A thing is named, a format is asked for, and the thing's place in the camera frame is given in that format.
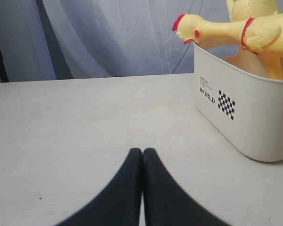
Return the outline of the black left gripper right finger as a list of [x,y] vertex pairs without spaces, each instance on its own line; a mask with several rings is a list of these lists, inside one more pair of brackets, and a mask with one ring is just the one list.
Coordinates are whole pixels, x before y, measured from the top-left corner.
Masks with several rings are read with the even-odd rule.
[[143,151],[143,203],[147,226],[228,226],[176,182],[157,151]]

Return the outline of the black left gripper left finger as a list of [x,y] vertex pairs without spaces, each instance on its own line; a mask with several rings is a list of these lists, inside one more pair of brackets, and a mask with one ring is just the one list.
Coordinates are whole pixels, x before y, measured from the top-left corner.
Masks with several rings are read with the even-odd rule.
[[143,181],[143,156],[131,148],[109,183],[86,205],[58,226],[138,226]]

